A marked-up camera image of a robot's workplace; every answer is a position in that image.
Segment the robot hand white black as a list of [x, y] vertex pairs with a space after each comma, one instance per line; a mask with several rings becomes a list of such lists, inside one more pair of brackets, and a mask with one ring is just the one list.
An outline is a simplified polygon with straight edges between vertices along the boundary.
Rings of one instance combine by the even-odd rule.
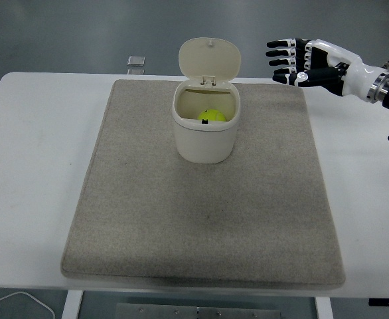
[[321, 86], [337, 96], [377, 101], [378, 88], [389, 78], [385, 68], [364, 64], [360, 56], [320, 39], [280, 39], [267, 43], [272, 80], [298, 87]]

